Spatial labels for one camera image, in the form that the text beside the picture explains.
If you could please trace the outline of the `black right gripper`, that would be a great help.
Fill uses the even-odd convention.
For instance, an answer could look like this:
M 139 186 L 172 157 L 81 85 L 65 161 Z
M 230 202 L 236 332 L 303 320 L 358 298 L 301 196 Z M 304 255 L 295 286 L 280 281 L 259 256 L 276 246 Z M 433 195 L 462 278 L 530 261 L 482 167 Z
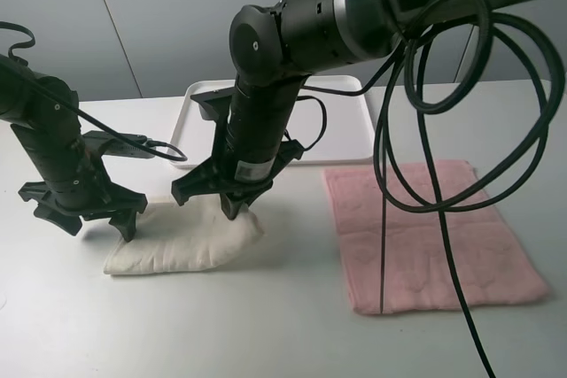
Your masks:
M 303 152 L 304 148 L 297 140 L 281 142 L 272 160 L 262 164 L 237 161 L 233 172 L 227 167 L 222 168 L 218 158 L 210 157 L 173 181 L 171 193 L 179 205 L 194 196 L 220 194 L 222 212 L 229 220 L 234 220 L 244 204 L 251 206 L 270 190 L 277 175 L 294 159 L 301 159 Z

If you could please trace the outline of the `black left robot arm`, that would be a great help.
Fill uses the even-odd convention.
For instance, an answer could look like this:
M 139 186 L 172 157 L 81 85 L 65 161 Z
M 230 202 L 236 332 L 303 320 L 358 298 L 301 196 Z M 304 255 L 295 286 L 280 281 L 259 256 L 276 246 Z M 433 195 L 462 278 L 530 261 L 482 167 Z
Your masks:
M 85 220 L 107 219 L 129 242 L 147 198 L 111 181 L 100 144 L 81 132 L 77 106 L 77 93 L 59 78 L 1 58 L 1 119 L 42 177 L 26 183 L 20 197 L 36 201 L 34 215 L 70 235 Z

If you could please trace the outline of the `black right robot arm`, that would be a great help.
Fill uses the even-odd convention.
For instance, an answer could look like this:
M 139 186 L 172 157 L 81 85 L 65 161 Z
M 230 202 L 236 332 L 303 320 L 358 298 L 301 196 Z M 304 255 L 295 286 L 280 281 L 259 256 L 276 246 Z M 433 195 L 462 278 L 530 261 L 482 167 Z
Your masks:
M 229 50 L 234 85 L 196 94 L 202 116 L 215 124 L 211 156 L 172 184 L 178 204 L 217 194 L 234 218 L 272 187 L 273 180 L 305 147 L 287 125 L 300 91 L 314 73 L 380 58 L 382 72 L 402 77 L 419 119 L 449 111 L 484 72 L 494 39 L 508 42 L 504 27 L 530 37 L 547 63 L 551 90 L 537 90 L 540 117 L 525 139 L 486 177 L 446 200 L 417 199 L 412 211 L 464 212 L 469 198 L 514 165 L 528 150 L 541 157 L 548 128 L 563 98 L 564 67 L 548 37 L 504 8 L 531 0 L 281 0 L 243 7 L 232 20 Z M 462 24 L 478 29 L 478 44 L 460 85 L 437 103 L 423 100 L 423 75 L 433 39 Z

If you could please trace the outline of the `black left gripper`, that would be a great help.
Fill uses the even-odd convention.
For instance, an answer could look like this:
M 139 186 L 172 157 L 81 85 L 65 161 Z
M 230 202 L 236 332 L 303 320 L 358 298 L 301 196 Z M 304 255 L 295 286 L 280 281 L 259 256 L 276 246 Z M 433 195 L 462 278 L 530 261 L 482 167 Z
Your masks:
M 34 216 L 45 220 L 69 235 L 82 229 L 81 218 L 108 215 L 122 240 L 132 241 L 136 235 L 136 218 L 147 206 L 146 196 L 114 182 L 105 172 L 42 169 L 42 180 L 27 182 L 19 190 L 26 201 L 37 202 Z

